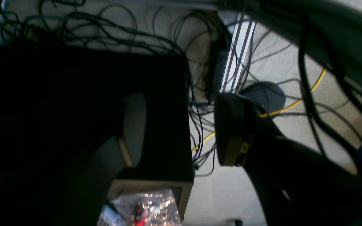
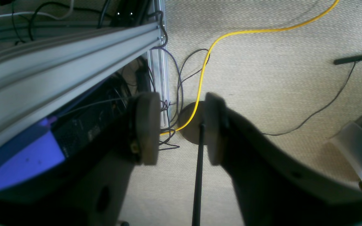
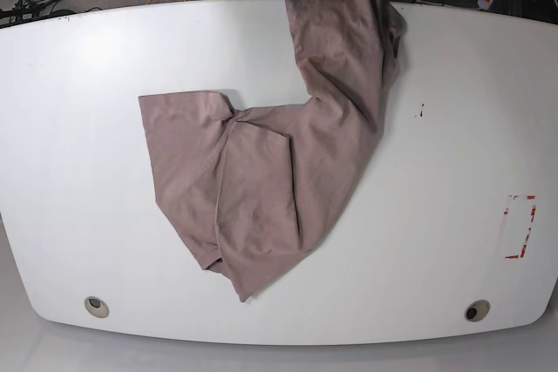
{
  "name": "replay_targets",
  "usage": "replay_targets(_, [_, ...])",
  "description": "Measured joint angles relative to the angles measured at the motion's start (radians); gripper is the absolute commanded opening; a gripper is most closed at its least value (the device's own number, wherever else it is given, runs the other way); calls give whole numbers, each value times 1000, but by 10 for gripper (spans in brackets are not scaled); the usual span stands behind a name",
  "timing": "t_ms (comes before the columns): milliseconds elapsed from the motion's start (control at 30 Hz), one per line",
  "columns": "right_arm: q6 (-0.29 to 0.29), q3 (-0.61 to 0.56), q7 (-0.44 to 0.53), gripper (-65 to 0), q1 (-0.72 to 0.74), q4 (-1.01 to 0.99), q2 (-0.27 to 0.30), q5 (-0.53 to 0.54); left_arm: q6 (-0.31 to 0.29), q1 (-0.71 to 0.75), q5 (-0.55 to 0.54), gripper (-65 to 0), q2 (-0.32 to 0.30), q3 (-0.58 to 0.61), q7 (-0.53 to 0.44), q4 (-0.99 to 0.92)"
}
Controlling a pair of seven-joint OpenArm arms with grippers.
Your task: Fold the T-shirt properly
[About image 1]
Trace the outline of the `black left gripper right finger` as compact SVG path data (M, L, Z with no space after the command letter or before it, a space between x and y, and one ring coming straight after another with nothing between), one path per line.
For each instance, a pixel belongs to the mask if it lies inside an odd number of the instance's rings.
M269 226L362 226L362 175L287 138L254 103L223 93L214 107L221 166L241 166Z

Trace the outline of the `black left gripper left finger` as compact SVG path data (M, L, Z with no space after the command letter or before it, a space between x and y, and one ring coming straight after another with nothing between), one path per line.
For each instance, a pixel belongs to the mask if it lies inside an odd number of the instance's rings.
M100 145L76 181L76 226L95 226L113 181L122 171L140 162L147 118L145 96L128 96L122 100L121 108L119 131Z

